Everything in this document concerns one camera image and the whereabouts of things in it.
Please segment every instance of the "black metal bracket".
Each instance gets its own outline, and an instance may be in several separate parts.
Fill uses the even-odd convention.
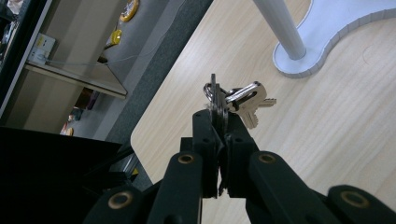
[[[396,223],[396,213],[362,189],[336,186],[327,197],[310,189],[280,156],[259,151],[237,115],[224,136],[208,110],[192,122],[193,137],[181,139],[162,181],[143,192],[110,190],[84,223],[201,223],[202,199],[218,196],[219,170],[219,194],[246,199],[251,223]]]

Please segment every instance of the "silver key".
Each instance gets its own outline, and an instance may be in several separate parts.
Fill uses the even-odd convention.
[[[253,82],[225,98],[229,111],[239,115],[249,129],[255,128],[259,120],[255,114],[264,102],[267,92],[260,82]]]
[[[276,104],[276,99],[274,99],[274,98],[266,98],[259,104],[259,108],[260,107],[271,107],[271,106],[273,106],[275,104]]]

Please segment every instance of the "wooden table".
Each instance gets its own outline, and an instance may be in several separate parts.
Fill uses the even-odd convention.
[[[287,0],[296,24],[309,1]],[[208,104],[216,74],[225,89],[260,81],[277,104],[257,111],[250,130],[260,150],[279,154],[311,189],[348,184],[396,210],[396,19],[341,39],[311,77],[283,77],[273,64],[277,39],[253,1],[214,1],[131,136],[150,179],[163,178],[192,114]],[[203,223],[249,223],[245,200],[204,199]]]

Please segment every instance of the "gray carpet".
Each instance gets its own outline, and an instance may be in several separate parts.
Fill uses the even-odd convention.
[[[130,147],[130,136],[212,0],[141,0],[134,17],[115,24],[120,43],[104,51],[108,67],[128,91],[121,100],[100,94],[93,109],[71,123],[74,136]],[[137,164],[139,189],[152,185]]]

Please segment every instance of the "white metal pole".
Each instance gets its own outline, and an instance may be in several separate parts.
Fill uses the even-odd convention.
[[[292,60],[305,55],[303,40],[283,0],[253,0]]]

